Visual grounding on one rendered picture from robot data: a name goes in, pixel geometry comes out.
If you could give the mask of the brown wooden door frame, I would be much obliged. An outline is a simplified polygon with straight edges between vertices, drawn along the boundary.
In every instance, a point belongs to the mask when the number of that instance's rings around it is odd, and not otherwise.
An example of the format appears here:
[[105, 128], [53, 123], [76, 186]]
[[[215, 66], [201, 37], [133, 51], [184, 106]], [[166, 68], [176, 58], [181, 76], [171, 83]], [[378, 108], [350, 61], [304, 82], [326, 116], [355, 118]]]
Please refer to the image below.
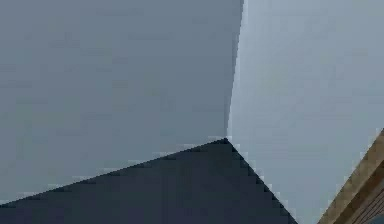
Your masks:
[[384, 128], [317, 224], [370, 224], [384, 216]]

